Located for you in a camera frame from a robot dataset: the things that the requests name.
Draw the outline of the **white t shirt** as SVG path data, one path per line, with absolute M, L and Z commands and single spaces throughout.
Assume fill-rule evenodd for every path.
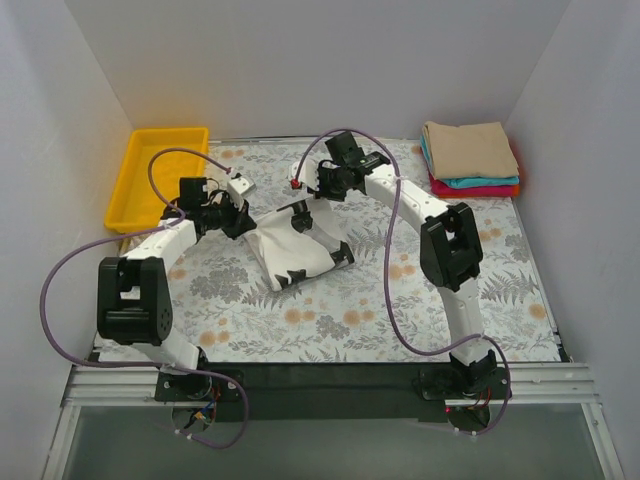
M 355 262 L 326 199 L 309 197 L 274 210 L 243 238 L 275 292 Z

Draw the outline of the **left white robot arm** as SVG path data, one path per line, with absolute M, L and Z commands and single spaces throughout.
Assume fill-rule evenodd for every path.
M 254 188 L 254 182 L 240 174 L 214 191 L 208 190 L 205 177 L 182 178 L 179 196 L 166 204 L 158 229 L 125 255 L 108 257 L 99 265 L 99 335 L 180 374 L 178 387 L 193 400 L 211 392 L 213 377 L 200 367 L 202 350 L 173 326 L 168 273 L 207 232 L 220 230 L 237 239 L 254 229 L 246 200 Z

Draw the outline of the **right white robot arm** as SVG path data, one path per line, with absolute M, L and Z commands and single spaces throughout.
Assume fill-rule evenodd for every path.
M 480 312 L 483 251 L 473 210 L 465 203 L 441 201 L 403 177 L 384 145 L 365 153 L 355 140 L 358 134 L 340 128 L 320 135 L 331 164 L 319 164 L 307 188 L 318 198 L 336 201 L 357 190 L 389 207 L 391 224 L 402 219 L 417 232 L 420 268 L 441 297 L 451 339 L 431 354 L 448 354 L 452 386 L 464 397 L 475 397 L 497 372 L 497 348 L 485 334 Z

